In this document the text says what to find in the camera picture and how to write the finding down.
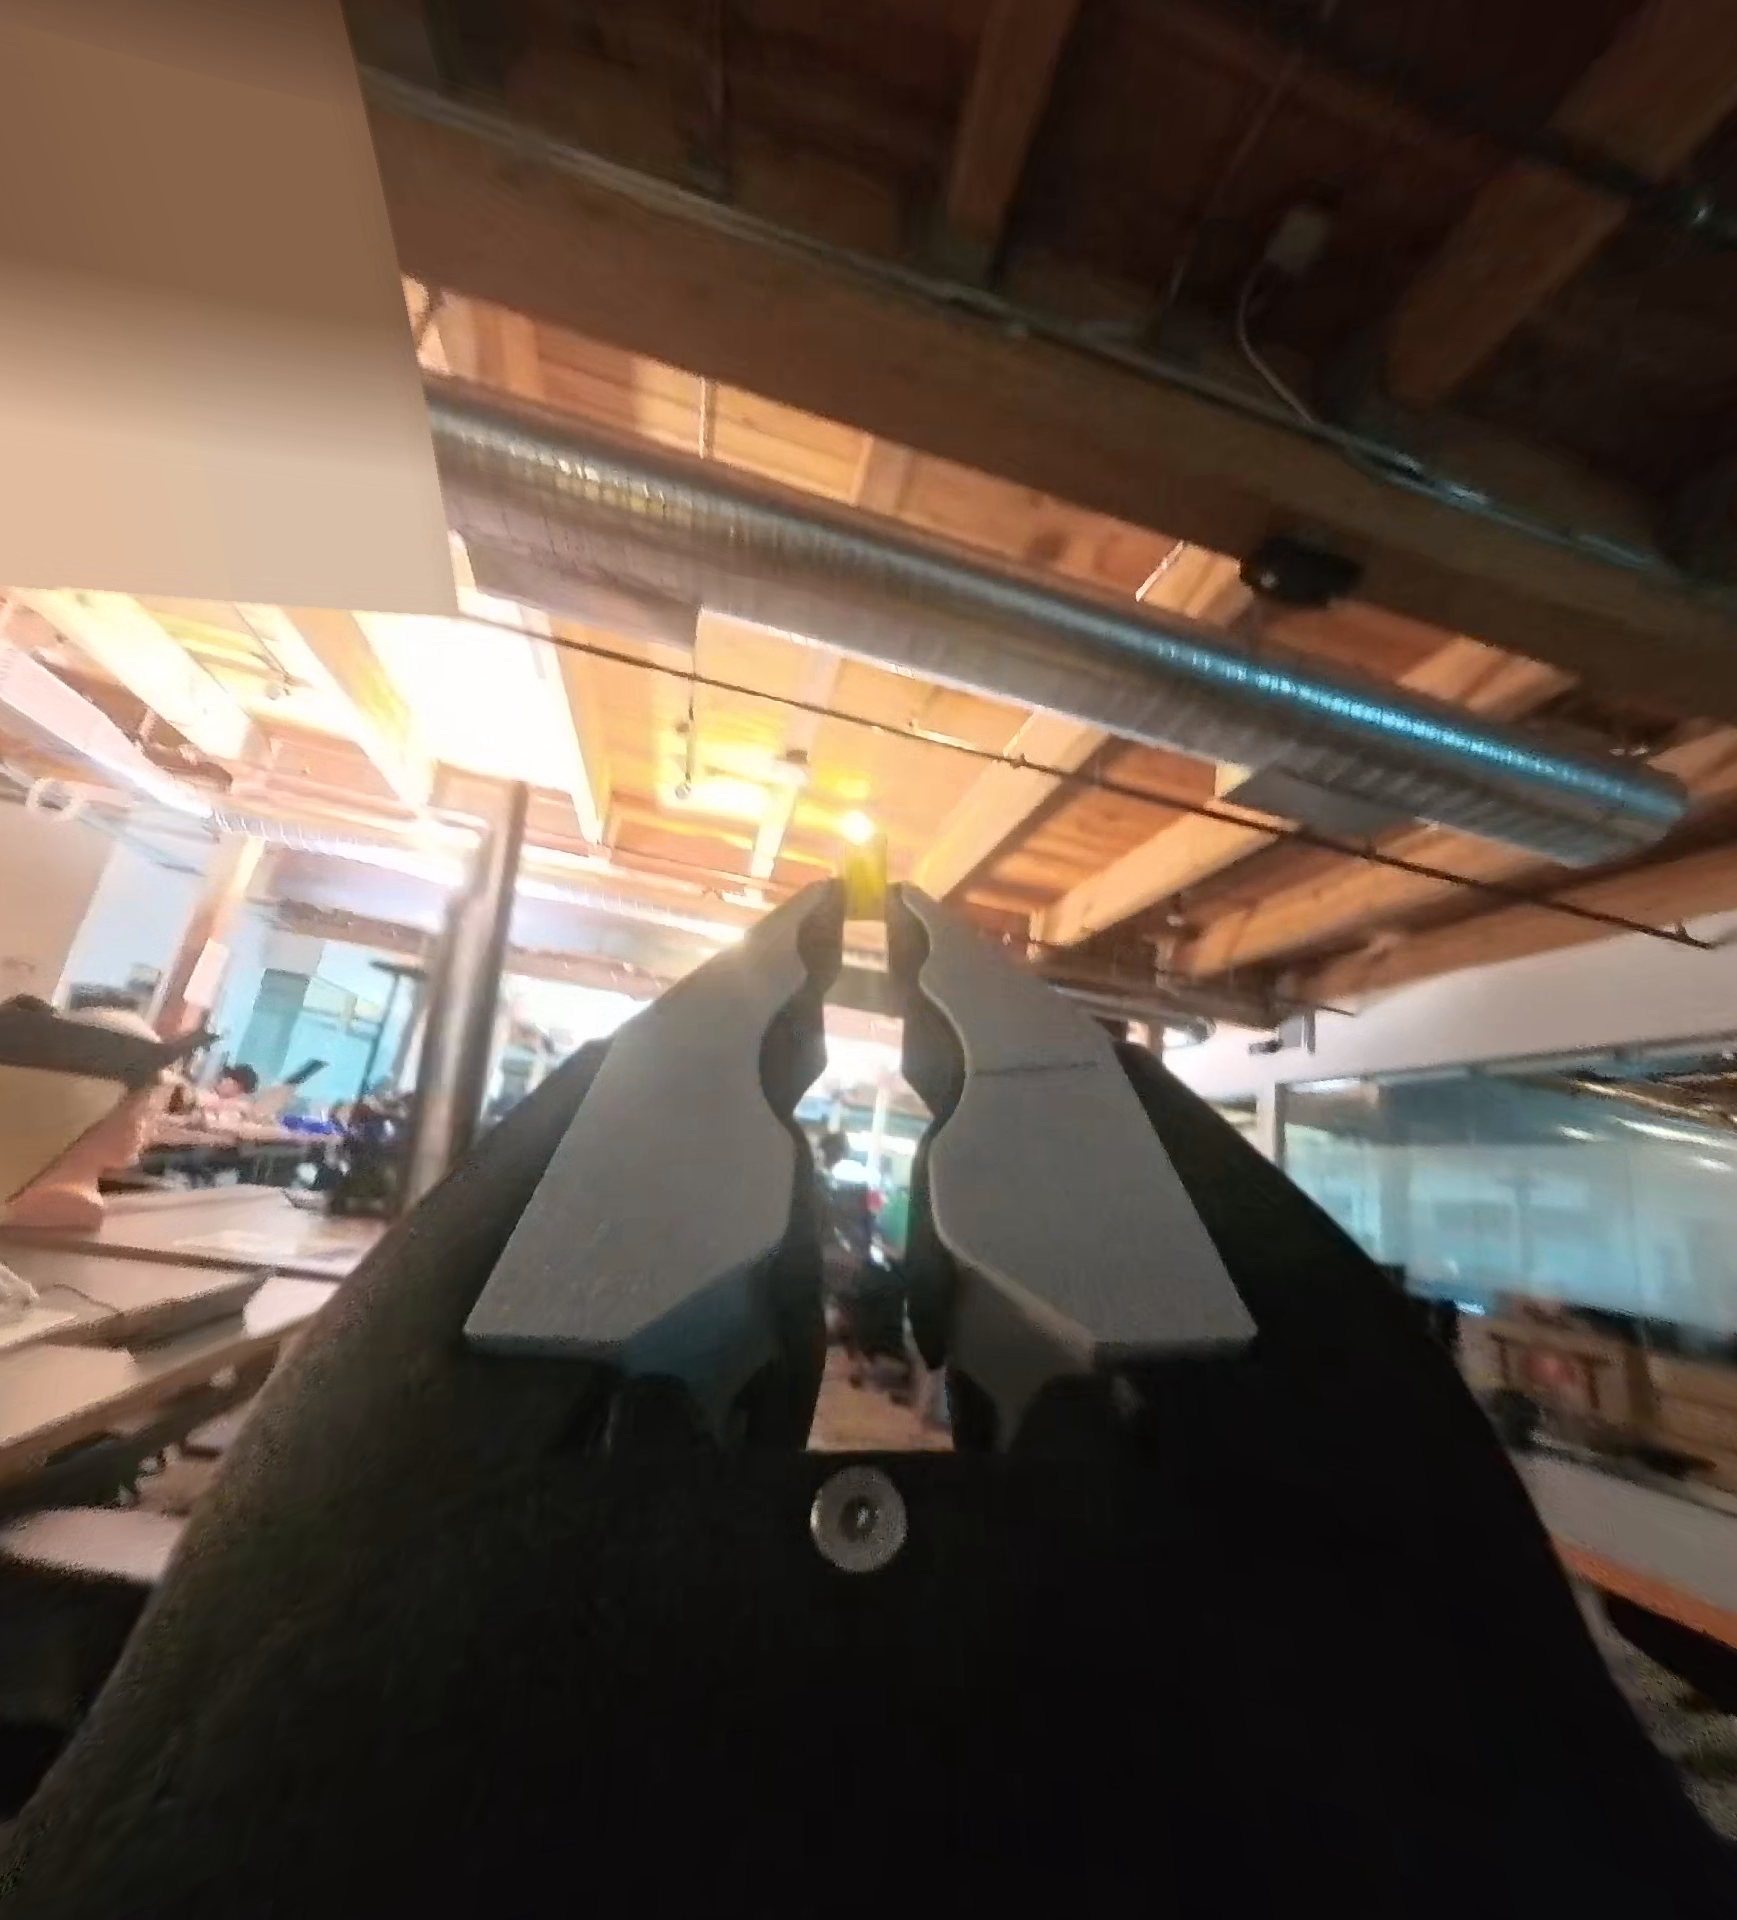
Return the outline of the white long table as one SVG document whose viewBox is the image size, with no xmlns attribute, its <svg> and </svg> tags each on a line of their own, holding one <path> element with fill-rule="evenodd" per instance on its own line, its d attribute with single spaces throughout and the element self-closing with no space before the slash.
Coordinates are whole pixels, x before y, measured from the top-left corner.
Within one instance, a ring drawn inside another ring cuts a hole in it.
<svg viewBox="0 0 1737 1920">
<path fill-rule="evenodd" d="M 1548 1452 L 1512 1463 L 1573 1575 L 1737 1652 L 1737 1500 L 1696 1500 Z"/>
</svg>

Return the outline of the long silver ceiling duct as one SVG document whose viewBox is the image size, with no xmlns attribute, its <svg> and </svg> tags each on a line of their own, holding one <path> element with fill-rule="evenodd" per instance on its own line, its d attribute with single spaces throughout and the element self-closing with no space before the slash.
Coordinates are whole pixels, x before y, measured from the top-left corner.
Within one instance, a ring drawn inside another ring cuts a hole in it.
<svg viewBox="0 0 1737 1920">
<path fill-rule="evenodd" d="M 737 618 L 1154 753 L 1266 775 L 1307 827 L 1423 823 L 1587 869 L 1662 844 L 1689 791 L 1135 601 L 964 557 L 816 496 L 429 375 L 447 504 L 505 596 L 547 612 Z"/>
</svg>

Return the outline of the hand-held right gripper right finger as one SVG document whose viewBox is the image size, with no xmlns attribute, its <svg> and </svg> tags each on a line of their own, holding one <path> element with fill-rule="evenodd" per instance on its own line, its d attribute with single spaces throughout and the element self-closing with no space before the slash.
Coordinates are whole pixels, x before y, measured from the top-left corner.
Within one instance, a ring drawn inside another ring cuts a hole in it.
<svg viewBox="0 0 1737 1920">
<path fill-rule="evenodd" d="M 1104 1026 L 904 883 L 885 900 L 903 1073 L 929 1112 L 910 1318 L 953 1422 L 1258 1338 Z"/>
</svg>

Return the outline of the dark metal pole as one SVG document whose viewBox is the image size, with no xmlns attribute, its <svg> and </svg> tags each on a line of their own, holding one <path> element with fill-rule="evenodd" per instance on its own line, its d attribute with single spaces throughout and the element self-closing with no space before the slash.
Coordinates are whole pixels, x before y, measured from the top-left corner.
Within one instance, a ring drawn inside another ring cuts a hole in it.
<svg viewBox="0 0 1737 1920">
<path fill-rule="evenodd" d="M 526 817 L 528 788 L 502 780 L 429 968 L 398 1219 L 460 1163 L 480 1128 Z"/>
</svg>

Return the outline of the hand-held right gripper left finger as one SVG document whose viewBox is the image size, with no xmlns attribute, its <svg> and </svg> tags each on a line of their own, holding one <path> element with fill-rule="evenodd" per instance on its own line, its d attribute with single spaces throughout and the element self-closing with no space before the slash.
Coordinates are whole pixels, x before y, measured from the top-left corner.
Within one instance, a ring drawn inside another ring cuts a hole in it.
<svg viewBox="0 0 1737 1920">
<path fill-rule="evenodd" d="M 464 1323 L 502 1361 L 804 1371 L 822 1342 L 812 1150 L 847 893 L 820 880 L 604 1049 Z"/>
</svg>

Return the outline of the grey side table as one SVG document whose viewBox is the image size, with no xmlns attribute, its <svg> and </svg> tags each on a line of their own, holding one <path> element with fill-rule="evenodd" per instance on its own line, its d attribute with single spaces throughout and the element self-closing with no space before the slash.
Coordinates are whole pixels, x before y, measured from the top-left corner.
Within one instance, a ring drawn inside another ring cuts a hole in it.
<svg viewBox="0 0 1737 1920">
<path fill-rule="evenodd" d="M 0 1228 L 64 1325 L 0 1353 L 0 1504 L 92 1447 L 255 1394 L 386 1234 L 282 1188 L 113 1200 L 88 1228 Z"/>
</svg>

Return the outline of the glass partition wall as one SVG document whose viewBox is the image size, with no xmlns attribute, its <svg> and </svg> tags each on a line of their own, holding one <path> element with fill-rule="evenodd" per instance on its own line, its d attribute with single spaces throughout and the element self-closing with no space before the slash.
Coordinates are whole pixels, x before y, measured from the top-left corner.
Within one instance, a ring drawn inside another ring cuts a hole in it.
<svg viewBox="0 0 1737 1920">
<path fill-rule="evenodd" d="M 1294 1083 L 1280 1163 L 1421 1298 L 1737 1342 L 1737 1032 Z"/>
</svg>

